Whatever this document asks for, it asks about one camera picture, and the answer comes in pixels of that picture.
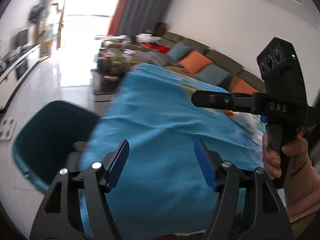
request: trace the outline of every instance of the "teal laundry basket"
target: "teal laundry basket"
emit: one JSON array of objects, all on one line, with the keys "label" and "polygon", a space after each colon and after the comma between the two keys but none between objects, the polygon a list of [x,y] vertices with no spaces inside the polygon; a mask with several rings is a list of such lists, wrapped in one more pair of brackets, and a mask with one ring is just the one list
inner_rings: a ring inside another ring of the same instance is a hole
[{"label": "teal laundry basket", "polygon": [[15,163],[45,194],[68,154],[74,151],[73,143],[87,141],[98,119],[96,114],[65,101],[47,104],[15,139]]}]

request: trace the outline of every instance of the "white wall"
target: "white wall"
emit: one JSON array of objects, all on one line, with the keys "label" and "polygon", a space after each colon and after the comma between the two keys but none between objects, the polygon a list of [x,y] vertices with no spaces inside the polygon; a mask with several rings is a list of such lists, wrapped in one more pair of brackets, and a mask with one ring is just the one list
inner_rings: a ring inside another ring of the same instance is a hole
[{"label": "white wall", "polygon": [[10,39],[18,32],[31,27],[28,16],[31,8],[41,0],[11,0],[0,19],[0,56],[4,56],[11,49]]},{"label": "white wall", "polygon": [[291,42],[313,104],[320,83],[320,35],[288,11],[261,0],[174,0],[166,22],[170,32],[210,46],[260,78],[258,54],[273,37]]}]

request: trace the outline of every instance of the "camera lens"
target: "camera lens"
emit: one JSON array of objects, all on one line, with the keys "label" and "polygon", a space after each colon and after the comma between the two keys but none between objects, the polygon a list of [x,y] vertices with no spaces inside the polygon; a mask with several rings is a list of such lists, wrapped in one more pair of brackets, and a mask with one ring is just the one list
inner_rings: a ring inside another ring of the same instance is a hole
[{"label": "camera lens", "polygon": [[276,60],[276,62],[277,63],[280,63],[280,61],[281,61],[281,53],[280,53],[280,51],[279,50],[275,50],[275,60]]},{"label": "camera lens", "polygon": [[273,69],[273,60],[272,60],[271,56],[266,57],[266,66],[267,66],[268,70]]},{"label": "camera lens", "polygon": [[263,62],[260,63],[260,69],[261,69],[261,72],[262,72],[262,73],[265,73],[266,67],[265,67],[265,65],[264,65]]}]

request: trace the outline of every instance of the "hand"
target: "hand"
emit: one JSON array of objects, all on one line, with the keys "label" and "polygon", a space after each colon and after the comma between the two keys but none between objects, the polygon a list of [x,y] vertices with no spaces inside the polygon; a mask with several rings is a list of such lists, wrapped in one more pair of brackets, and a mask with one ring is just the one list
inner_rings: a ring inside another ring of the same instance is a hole
[{"label": "hand", "polygon": [[[263,143],[263,157],[262,161],[264,169],[271,179],[279,178],[281,176],[280,168],[280,155],[273,151],[271,148],[270,139],[265,133],[262,137]],[[297,135],[296,139],[290,143],[287,143],[282,147],[282,151],[287,156],[294,156],[295,160],[293,163],[292,174],[297,172],[305,164],[308,158],[308,142],[306,139]]]}]

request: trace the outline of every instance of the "gray curtain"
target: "gray curtain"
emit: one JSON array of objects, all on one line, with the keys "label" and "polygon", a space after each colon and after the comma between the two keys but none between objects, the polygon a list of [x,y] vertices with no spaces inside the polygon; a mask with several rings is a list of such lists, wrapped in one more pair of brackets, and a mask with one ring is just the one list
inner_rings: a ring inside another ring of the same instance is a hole
[{"label": "gray curtain", "polygon": [[127,0],[116,36],[137,35],[155,30],[163,21],[172,0]]}]

